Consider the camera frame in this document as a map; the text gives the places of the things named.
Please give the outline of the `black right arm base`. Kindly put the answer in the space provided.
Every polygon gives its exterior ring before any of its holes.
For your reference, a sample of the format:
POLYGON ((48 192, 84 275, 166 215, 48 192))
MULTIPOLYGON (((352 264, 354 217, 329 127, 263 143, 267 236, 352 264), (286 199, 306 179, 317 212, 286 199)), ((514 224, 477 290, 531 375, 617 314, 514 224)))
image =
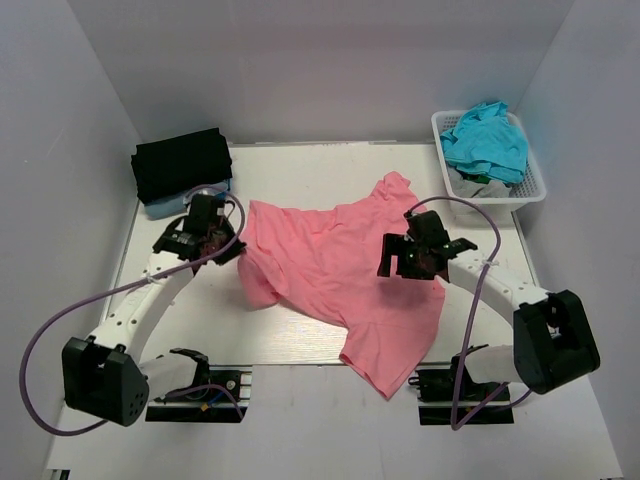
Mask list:
MULTIPOLYGON (((449 426, 454 398, 454 383, 459 356, 449 363, 425 363, 418 366, 409 377, 408 386, 417 394, 418 416, 421 426, 449 426)), ((458 395, 456 419, 461 421, 477 405, 489 397, 499 383, 474 383, 464 371, 458 395)), ((483 409, 476 413, 467 425, 508 425, 514 423, 510 392, 502 390, 483 409)))

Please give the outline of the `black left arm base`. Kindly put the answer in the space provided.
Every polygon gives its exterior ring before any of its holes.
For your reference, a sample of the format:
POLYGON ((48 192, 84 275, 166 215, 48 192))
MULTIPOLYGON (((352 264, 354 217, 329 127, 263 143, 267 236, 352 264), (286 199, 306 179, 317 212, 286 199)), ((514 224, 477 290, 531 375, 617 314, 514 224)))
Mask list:
POLYGON ((212 364, 189 349, 173 349, 139 365, 149 385, 151 423, 239 424, 247 413, 250 366, 212 364))

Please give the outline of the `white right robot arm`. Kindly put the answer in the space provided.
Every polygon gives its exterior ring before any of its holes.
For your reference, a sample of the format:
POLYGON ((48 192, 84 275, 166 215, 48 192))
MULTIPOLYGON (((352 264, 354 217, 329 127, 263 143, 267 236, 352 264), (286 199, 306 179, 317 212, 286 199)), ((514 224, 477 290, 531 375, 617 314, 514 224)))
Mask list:
POLYGON ((451 239, 437 213, 406 213, 408 230, 383 237, 378 273, 405 279, 441 278, 484 303, 512 329, 509 345, 464 347, 454 361, 453 390, 472 399, 488 383, 521 383, 546 394, 601 366, 580 298, 523 281, 466 238, 451 239))

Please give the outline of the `pink t-shirt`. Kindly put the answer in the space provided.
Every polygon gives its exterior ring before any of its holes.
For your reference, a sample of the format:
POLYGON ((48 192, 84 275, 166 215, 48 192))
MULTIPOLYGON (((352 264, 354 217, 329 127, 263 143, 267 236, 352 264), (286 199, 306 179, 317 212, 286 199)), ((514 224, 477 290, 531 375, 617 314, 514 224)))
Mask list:
POLYGON ((380 277, 383 236, 401 234, 416 204, 392 171, 361 200, 331 210, 249 204, 237 270, 254 308, 284 303, 347 331, 340 360, 391 399, 433 345, 445 290, 436 281, 380 277))

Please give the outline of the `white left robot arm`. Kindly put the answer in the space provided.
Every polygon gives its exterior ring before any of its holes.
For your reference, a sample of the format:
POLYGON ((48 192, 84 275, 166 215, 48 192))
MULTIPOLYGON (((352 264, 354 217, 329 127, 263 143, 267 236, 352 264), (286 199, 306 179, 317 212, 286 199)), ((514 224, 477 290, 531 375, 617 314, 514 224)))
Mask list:
POLYGON ((225 212, 238 203, 199 191, 187 214, 170 222, 152 247, 138 283, 129 285, 114 312, 86 338, 62 350, 66 405, 103 421, 130 426, 151 401, 212 391, 206 355, 172 348, 142 358, 151 334, 180 292, 208 262, 223 265, 245 249, 225 212))

